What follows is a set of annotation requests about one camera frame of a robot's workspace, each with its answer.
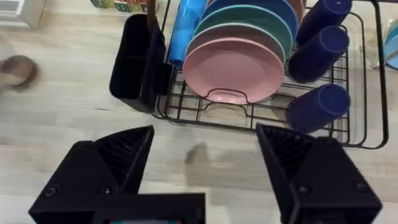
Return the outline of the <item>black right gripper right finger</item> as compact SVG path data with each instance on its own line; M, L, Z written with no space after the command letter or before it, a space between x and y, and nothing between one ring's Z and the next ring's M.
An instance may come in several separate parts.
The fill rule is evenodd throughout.
M335 138L258 123L281 223L372 223L382 202Z

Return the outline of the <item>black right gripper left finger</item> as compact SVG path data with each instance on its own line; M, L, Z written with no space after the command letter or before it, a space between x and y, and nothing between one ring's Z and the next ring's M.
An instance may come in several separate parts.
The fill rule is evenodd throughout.
M138 192L153 137L143 126L76 142L28 214L36 223L92 223L89 197Z

